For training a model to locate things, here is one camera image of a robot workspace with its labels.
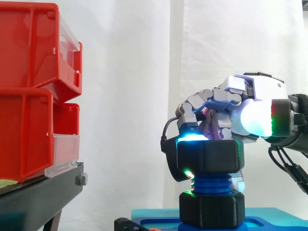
blue threaded connector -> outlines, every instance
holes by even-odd
[[[232,182],[229,174],[196,174],[193,178],[194,193],[231,195]]]

white backdrop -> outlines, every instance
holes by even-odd
[[[83,95],[73,101],[89,175],[64,208],[59,231],[111,231],[133,208],[176,206],[188,185],[171,179],[159,141],[190,94],[245,71],[268,72],[289,93],[308,93],[300,0],[171,0],[171,8],[168,0],[54,2],[83,43]],[[308,197],[271,162],[267,147],[245,147],[246,205],[308,218]]]

black metal shelf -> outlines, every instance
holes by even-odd
[[[0,189],[0,231],[56,231],[61,210],[79,193],[83,163],[54,178],[42,177]]]

metal bracket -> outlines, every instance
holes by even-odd
[[[127,218],[118,218],[115,220],[115,231],[134,231],[135,228],[141,231],[150,231]]]

green object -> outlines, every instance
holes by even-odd
[[[0,189],[4,188],[5,186],[17,184],[18,181],[15,180],[0,180]]]

